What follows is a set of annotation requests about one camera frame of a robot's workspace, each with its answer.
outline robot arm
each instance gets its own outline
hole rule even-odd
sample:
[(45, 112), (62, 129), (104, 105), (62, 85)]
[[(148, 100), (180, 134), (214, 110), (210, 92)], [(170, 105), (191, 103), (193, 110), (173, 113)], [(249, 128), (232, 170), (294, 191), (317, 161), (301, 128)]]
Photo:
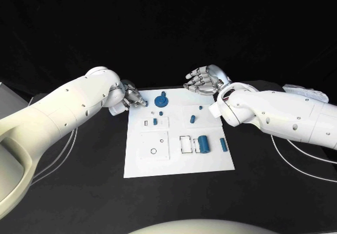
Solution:
[(262, 132), (281, 138), (325, 146), (337, 150), (337, 107), (302, 95), (263, 91), (252, 86), (232, 83), (229, 79), (219, 87), (220, 69), (207, 66), (207, 74), (191, 72), (191, 81), (184, 87), (203, 92), (202, 76), (209, 76), (213, 92), (219, 91), (217, 101), (209, 107), (214, 117), (223, 116), (230, 126), (253, 124)]
[(37, 103), (0, 120), (0, 219), (22, 200), (46, 149), (108, 107), (117, 115), (145, 106), (130, 81), (106, 67), (62, 85)]

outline rectangular slot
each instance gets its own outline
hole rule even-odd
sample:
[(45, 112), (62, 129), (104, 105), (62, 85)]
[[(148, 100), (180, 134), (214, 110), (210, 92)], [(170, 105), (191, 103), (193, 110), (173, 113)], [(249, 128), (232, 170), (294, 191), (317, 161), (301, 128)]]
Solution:
[(181, 145), (181, 153), (191, 153), (191, 138), (190, 136), (180, 136), (180, 145)]
[(199, 140), (193, 139), (193, 144), (194, 144), (194, 151), (199, 154), (200, 153), (200, 146), (199, 146)]

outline blue object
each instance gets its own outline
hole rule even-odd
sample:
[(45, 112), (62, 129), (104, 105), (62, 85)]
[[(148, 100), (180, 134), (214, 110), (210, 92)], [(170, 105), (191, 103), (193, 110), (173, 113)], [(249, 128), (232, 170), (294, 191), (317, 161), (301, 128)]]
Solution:
[(161, 92), (161, 95), (155, 97), (154, 104), (155, 104), (157, 107), (166, 107), (167, 106), (168, 99), (167, 99), (167, 94), (166, 94), (164, 91)]
[(196, 120), (196, 116), (191, 116), (190, 123), (194, 123), (194, 120)]
[(209, 150), (207, 136), (200, 136), (200, 137), (197, 138), (197, 141), (199, 141), (199, 146), (200, 146), (200, 153), (202, 153), (202, 154), (209, 153), (210, 150)]
[(227, 149), (226, 149), (226, 142), (225, 142), (225, 139), (220, 138), (220, 143), (222, 143), (222, 147), (223, 147), (223, 152), (227, 152)]

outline table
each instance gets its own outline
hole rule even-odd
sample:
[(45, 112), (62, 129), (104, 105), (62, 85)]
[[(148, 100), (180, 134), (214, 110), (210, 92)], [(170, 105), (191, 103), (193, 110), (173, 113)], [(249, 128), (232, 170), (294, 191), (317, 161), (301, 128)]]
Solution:
[[(246, 83), (261, 91), (282, 91), (265, 81)], [(127, 123), (128, 112), (112, 117), (102, 109), (79, 127), (65, 164), (30, 187), (0, 220), (1, 233), (124, 234), (191, 218), (232, 220), (285, 234), (337, 230), (337, 184), (288, 166), (271, 136), (253, 125), (223, 123), (235, 171), (124, 179)], [(50, 147), (39, 168), (66, 141), (68, 136)], [(337, 179), (328, 163), (302, 155), (287, 140), (275, 137), (275, 142), (301, 170)], [(318, 146), (295, 144), (325, 157)]]

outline white cable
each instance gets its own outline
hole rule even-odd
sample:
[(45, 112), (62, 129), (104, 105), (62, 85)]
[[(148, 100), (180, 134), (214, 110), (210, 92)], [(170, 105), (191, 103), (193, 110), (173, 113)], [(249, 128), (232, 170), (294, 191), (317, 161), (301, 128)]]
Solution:
[[(78, 128), (76, 128), (75, 130), (76, 130), (76, 131), (75, 131), (75, 137), (73, 137), (72, 147), (73, 147), (73, 144), (75, 144), (75, 141), (76, 141)], [(32, 186), (37, 181), (40, 181), (46, 176), (49, 176), (49, 175), (58, 170), (58, 168), (62, 166), (62, 164), (63, 164), (63, 162), (65, 162), (65, 160), (66, 160), (66, 158), (68, 158), (68, 156), (69, 156), (69, 154), (70, 154), (70, 152), (72, 152), (72, 147), (70, 147), (70, 149), (69, 149), (68, 155), (66, 155), (63, 161), (60, 162), (60, 164), (56, 166), (56, 168), (55, 168), (46, 175), (43, 175), (43, 176), (30, 184), (30, 186)]]
[(63, 150), (60, 151), (60, 153), (59, 153), (56, 159), (55, 159), (53, 162), (47, 165), (47, 167), (46, 167), (37, 174), (34, 174), (33, 179), (53, 166), (53, 164), (55, 164), (56, 161), (59, 160), (59, 158), (60, 158), (60, 156), (62, 156), (62, 154), (63, 154), (63, 152), (65, 152), (65, 149), (66, 149), (66, 147), (68, 147), (68, 145), (69, 145), (69, 143), (70, 143), (72, 135), (70, 135), (70, 137), (69, 137), (69, 140), (68, 140), (68, 142), (66, 142), (66, 144), (65, 144), (65, 148), (63, 148)]
[(315, 159), (318, 159), (318, 160), (321, 160), (321, 161), (324, 161), (324, 162), (330, 162), (330, 163), (337, 164), (337, 162), (334, 162), (334, 161), (325, 160), (325, 159), (323, 159), (323, 158), (320, 158), (320, 157), (315, 157), (315, 156), (310, 155), (308, 153), (305, 153), (305, 152), (295, 146), (295, 144), (294, 144), (289, 140), (288, 140), (288, 142), (289, 142), (291, 145), (297, 148), (297, 150), (298, 150), (301, 153), (304, 153), (305, 155), (308, 155), (310, 157), (312, 157), (312, 158), (315, 158)]
[[(274, 142), (274, 137), (272, 137), (272, 143), (274, 143), (274, 147), (275, 147), (275, 149), (276, 149), (276, 151), (278, 151), (278, 153), (279, 153), (278, 147), (276, 147), (275, 142)], [(295, 168), (295, 167), (291, 165), (291, 163), (285, 160), (284, 157), (282, 157), (282, 159), (284, 159), (284, 161), (289, 164), (289, 166), (291, 166), (297, 171), (299, 171), (302, 174), (305, 174), (305, 175), (308, 175), (308, 176), (311, 176), (311, 177), (314, 177), (314, 178), (317, 178), (317, 179), (321, 179), (321, 180), (325, 180), (325, 181), (330, 181), (330, 182), (337, 183), (337, 180), (325, 179), (325, 178), (317, 177), (317, 176), (314, 176), (314, 175), (311, 175), (311, 174), (302, 172), (298, 168)]]

